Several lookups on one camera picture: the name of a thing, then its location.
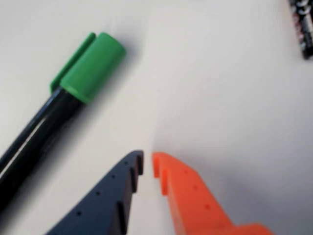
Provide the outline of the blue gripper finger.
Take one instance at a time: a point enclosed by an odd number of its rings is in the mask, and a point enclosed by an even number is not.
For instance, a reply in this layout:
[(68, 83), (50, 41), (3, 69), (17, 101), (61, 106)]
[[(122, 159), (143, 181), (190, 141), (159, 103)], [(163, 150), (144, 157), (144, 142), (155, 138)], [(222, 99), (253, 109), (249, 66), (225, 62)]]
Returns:
[(125, 235), (143, 163), (142, 150), (128, 153), (47, 234)]

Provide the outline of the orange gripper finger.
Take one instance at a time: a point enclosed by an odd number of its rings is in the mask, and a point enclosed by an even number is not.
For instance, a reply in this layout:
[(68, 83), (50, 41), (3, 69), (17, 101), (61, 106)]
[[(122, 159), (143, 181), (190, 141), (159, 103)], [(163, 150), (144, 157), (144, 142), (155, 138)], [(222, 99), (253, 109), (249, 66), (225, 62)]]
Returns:
[(262, 224), (235, 225), (192, 167), (165, 152), (152, 154), (154, 177), (167, 196), (178, 235), (270, 235)]

